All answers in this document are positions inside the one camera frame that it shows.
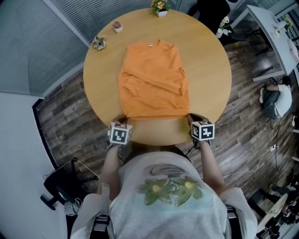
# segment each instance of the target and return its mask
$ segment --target black strap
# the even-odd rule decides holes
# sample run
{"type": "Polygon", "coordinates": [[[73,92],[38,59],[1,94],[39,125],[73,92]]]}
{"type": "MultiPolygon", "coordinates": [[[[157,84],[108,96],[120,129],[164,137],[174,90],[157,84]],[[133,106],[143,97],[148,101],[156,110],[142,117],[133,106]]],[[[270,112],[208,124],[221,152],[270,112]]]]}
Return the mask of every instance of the black strap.
{"type": "Polygon", "coordinates": [[[227,206],[228,221],[232,233],[232,239],[242,239],[241,227],[238,215],[233,207],[227,206]]]}
{"type": "Polygon", "coordinates": [[[107,231],[109,222],[110,217],[108,215],[97,216],[93,222],[93,230],[90,234],[90,239],[109,239],[107,231]]]}

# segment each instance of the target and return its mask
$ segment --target orange shirt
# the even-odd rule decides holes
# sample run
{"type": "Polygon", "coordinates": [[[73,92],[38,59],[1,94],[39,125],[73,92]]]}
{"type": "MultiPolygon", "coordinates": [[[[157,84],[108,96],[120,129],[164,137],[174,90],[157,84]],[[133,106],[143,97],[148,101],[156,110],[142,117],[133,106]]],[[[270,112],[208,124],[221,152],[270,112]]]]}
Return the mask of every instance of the orange shirt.
{"type": "Polygon", "coordinates": [[[173,44],[158,40],[127,47],[119,74],[119,96],[127,117],[149,120],[186,116],[190,111],[188,85],[173,44]]]}

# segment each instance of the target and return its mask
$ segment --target round wooden table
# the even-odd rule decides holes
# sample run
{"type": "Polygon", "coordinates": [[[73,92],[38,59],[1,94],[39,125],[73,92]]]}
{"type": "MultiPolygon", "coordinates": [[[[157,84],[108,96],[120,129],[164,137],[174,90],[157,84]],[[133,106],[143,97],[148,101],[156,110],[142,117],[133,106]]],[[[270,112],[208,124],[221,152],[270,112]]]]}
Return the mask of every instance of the round wooden table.
{"type": "MultiPolygon", "coordinates": [[[[84,64],[84,87],[91,107],[107,125],[123,111],[118,98],[118,75],[126,46],[163,39],[177,46],[190,82],[190,111],[212,122],[220,117],[231,90],[227,54],[216,36],[198,20],[170,10],[157,17],[151,9],[130,12],[105,26],[106,48],[89,48],[84,64]],[[112,28],[119,21],[123,30],[112,28]]],[[[148,145],[172,145],[190,140],[187,118],[132,121],[132,140],[148,145]]]]}

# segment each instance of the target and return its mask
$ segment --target white cable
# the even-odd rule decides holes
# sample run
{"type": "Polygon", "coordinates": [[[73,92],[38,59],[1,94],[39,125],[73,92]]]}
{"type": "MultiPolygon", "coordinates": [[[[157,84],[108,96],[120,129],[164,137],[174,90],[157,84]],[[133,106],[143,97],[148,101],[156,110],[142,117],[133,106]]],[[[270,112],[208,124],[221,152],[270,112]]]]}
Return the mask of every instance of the white cable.
{"type": "Polygon", "coordinates": [[[252,173],[252,172],[258,170],[258,168],[260,167],[260,163],[261,163],[261,161],[262,161],[262,158],[263,158],[264,155],[265,155],[266,153],[268,153],[269,151],[270,151],[270,149],[268,149],[268,150],[262,155],[262,157],[260,158],[260,162],[258,162],[258,165],[257,165],[257,167],[256,167],[255,170],[252,170],[252,171],[244,171],[244,172],[237,172],[237,173],[233,173],[233,174],[225,175],[225,176],[223,176],[223,177],[227,177],[227,176],[231,176],[231,175],[235,175],[235,174],[240,174],[240,173],[252,173]]]}
{"type": "MultiPolygon", "coordinates": [[[[58,169],[56,169],[54,172],[50,173],[48,176],[50,176],[51,174],[55,173],[56,171],[60,170],[62,167],[64,167],[66,164],[70,163],[72,160],[66,162],[64,165],[60,166],[58,169]]],[[[81,161],[79,161],[78,159],[76,159],[75,161],[78,161],[79,163],[81,163],[82,165],[84,165],[89,171],[91,171],[94,175],[96,175],[99,179],[100,177],[95,173],[93,172],[89,167],[87,167],[84,163],[82,163],[81,161]]]]}

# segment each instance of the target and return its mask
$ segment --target white t-shirt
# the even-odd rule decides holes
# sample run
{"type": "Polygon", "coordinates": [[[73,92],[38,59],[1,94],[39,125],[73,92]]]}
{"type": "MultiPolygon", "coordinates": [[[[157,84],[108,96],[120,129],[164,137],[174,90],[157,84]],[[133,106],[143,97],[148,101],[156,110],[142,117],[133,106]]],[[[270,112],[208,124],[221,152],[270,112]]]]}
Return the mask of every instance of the white t-shirt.
{"type": "MultiPolygon", "coordinates": [[[[120,169],[120,178],[121,191],[109,208],[117,239],[229,239],[225,205],[236,209],[242,238],[255,238],[257,220],[241,189],[217,196],[182,156],[170,152],[138,156],[120,169]]],[[[71,239],[85,238],[75,232],[99,212],[100,195],[88,197],[94,198],[93,203],[84,200],[71,239]]]]}
{"type": "Polygon", "coordinates": [[[285,84],[278,85],[280,95],[278,100],[274,103],[280,117],[283,117],[284,114],[289,110],[292,104],[292,93],[291,88],[285,84]]]}

